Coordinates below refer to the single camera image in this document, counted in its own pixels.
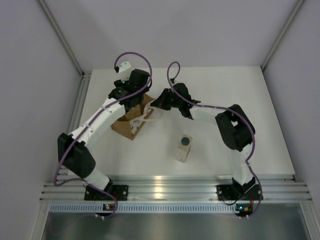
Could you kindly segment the clear bottle dark cap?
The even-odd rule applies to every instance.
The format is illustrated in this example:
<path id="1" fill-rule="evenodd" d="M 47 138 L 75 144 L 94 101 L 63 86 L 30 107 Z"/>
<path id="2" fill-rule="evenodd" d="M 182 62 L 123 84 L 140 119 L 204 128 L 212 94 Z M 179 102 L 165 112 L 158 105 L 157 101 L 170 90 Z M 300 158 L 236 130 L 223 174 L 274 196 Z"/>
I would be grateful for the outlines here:
<path id="1" fill-rule="evenodd" d="M 182 163 L 187 160 L 188 154 L 191 150 L 193 138 L 189 135 L 183 135 L 178 142 L 176 149 L 176 159 Z"/>

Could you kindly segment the jute watermelon canvas bag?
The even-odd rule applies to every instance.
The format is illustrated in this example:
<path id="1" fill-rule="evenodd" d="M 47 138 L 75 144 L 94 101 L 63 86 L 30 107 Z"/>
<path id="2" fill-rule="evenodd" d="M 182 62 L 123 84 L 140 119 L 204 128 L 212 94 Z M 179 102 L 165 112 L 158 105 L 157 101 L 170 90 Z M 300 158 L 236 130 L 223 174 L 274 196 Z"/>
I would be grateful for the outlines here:
<path id="1" fill-rule="evenodd" d="M 151 106 L 154 100 L 154 98 L 145 93 L 142 102 L 115 121 L 111 125 L 111 129 L 133 141 L 145 123 L 161 119 L 161 110 Z"/>

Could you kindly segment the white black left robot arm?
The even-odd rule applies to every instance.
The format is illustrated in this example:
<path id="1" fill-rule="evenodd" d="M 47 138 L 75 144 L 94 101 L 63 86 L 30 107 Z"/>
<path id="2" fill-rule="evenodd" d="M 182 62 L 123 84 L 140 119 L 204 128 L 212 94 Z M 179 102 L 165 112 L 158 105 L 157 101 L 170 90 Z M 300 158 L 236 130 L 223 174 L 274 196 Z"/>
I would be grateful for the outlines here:
<path id="1" fill-rule="evenodd" d="M 116 120 L 143 101 L 152 80 L 152 75 L 141 69 L 120 70 L 118 74 L 122 78 L 114 82 L 115 88 L 101 107 L 77 129 L 57 139 L 59 165 L 86 182 L 102 200 L 112 196 L 113 181 L 98 169 L 91 150 Z"/>

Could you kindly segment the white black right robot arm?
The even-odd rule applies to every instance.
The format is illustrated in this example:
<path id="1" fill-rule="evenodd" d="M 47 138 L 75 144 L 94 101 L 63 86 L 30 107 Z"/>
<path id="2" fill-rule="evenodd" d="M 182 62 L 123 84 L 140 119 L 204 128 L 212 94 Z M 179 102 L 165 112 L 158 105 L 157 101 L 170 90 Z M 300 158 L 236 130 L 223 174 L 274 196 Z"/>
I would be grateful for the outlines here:
<path id="1" fill-rule="evenodd" d="M 183 117 L 214 124 L 218 127 L 223 143 L 232 152 L 232 184 L 220 187 L 222 201 L 245 200 L 256 186 L 250 158 L 253 155 L 255 128 L 238 104 L 228 108 L 201 105 L 192 99 L 184 83 L 165 88 L 151 103 L 152 107 L 169 111 L 176 108 Z"/>

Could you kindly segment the left aluminium corner post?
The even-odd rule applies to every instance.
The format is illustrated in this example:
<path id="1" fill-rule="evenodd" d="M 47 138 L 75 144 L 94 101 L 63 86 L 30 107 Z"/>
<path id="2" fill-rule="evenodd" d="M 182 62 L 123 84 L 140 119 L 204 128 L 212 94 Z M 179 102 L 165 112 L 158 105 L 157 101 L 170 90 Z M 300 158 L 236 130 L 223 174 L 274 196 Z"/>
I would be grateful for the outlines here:
<path id="1" fill-rule="evenodd" d="M 68 58 L 70 59 L 73 67 L 77 71 L 77 73 L 82 77 L 84 75 L 84 71 L 82 70 L 70 44 L 68 43 L 63 31 L 61 30 L 58 22 L 56 21 L 52 11 L 50 10 L 48 4 L 45 0 L 36 0 L 39 8 L 43 12 L 45 18 L 47 19 L 49 25 L 53 29 L 54 34 L 56 35 L 57 39 L 59 40 L 60 44 L 62 45 L 65 53 L 67 54 Z"/>

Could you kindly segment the aluminium corner post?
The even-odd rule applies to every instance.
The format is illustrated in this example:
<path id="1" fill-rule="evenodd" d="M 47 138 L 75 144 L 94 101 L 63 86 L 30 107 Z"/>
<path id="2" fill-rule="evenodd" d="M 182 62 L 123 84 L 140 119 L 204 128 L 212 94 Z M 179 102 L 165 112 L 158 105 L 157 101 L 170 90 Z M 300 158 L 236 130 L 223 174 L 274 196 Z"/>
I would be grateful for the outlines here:
<path id="1" fill-rule="evenodd" d="M 53 29 L 54 34 L 56 35 L 57 39 L 59 40 L 60 44 L 62 45 L 65 53 L 67 54 L 68 58 L 70 59 L 73 67 L 77 71 L 77 73 L 82 77 L 84 75 L 84 71 L 82 70 L 70 44 L 68 43 L 63 31 L 61 30 L 58 22 L 56 21 L 52 11 L 50 10 L 48 4 L 45 0 L 36 0 L 39 8 L 43 12 L 45 18 L 47 19 L 49 25 Z"/>
<path id="2" fill-rule="evenodd" d="M 290 28 L 293 26 L 296 18 L 298 17 L 300 11 L 304 7 L 306 0 L 296 0 L 292 9 L 289 11 L 289 14 L 285 18 L 285 21 L 282 23 L 280 30 L 278 31 L 277 35 L 275 36 L 274 41 L 272 42 L 269 50 L 265 58 L 263 59 L 262 64 L 260 65 L 260 69 L 264 72 L 271 62 L 272 58 L 276 54 L 277 50 L 280 48 L 282 42 L 284 41 L 287 33 L 289 32 Z"/>

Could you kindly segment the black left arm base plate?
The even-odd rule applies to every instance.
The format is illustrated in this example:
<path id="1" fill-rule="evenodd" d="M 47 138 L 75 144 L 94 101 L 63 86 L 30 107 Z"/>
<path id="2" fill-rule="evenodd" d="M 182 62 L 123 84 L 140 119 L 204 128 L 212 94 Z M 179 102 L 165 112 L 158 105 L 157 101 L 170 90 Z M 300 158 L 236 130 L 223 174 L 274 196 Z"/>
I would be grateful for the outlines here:
<path id="1" fill-rule="evenodd" d="M 112 195 L 117 201 L 127 201 L 128 194 L 129 194 L 129 186 L 118 185 L 118 184 L 113 185 L 111 192 L 109 194 Z M 99 190 L 93 189 L 90 186 L 86 186 L 84 200 L 85 201 L 112 201 L 113 199 Z"/>

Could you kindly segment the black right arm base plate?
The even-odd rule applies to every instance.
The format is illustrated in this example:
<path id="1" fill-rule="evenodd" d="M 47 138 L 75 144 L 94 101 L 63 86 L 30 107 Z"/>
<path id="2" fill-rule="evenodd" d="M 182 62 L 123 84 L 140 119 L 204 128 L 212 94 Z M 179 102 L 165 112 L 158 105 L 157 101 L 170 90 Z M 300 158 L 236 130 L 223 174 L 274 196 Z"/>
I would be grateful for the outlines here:
<path id="1" fill-rule="evenodd" d="M 219 201 L 258 201 L 261 197 L 259 185 L 254 185 L 246 193 L 241 193 L 232 184 L 222 184 L 216 186 Z"/>

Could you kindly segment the right aluminium corner post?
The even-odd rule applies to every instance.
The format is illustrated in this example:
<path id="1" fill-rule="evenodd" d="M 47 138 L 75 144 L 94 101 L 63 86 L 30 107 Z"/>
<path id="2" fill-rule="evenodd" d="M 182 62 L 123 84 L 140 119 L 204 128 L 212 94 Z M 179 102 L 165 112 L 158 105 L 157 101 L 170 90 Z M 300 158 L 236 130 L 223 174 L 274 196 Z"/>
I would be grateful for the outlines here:
<path id="1" fill-rule="evenodd" d="M 300 11 L 304 7 L 306 0 L 296 0 L 292 9 L 289 11 L 289 14 L 285 18 L 285 21 L 282 23 L 280 30 L 278 31 L 277 35 L 275 36 L 274 41 L 272 42 L 269 50 L 265 58 L 263 59 L 262 64 L 260 65 L 260 69 L 264 72 L 271 62 L 272 58 L 276 54 L 277 50 L 280 48 L 282 42 L 284 41 L 287 33 L 289 32 L 290 28 L 293 26 L 296 18 L 298 17 Z"/>

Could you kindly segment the aluminium front rail frame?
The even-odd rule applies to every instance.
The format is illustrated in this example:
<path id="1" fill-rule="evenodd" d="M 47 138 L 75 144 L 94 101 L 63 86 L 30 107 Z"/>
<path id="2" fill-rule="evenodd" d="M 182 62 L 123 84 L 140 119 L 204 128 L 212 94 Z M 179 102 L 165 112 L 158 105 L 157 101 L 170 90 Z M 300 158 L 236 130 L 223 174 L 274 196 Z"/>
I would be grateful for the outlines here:
<path id="1" fill-rule="evenodd" d="M 216 203 L 218 185 L 230 184 L 227 175 L 218 178 L 208 176 L 114 176 L 114 184 L 128 186 L 129 202 L 198 202 Z M 306 183 L 295 181 L 291 175 L 280 178 L 262 178 L 264 203 L 308 203 L 312 201 Z M 71 181 L 56 187 L 45 183 L 40 194 L 43 202 L 80 202 L 84 200 L 85 188 L 80 181 Z"/>

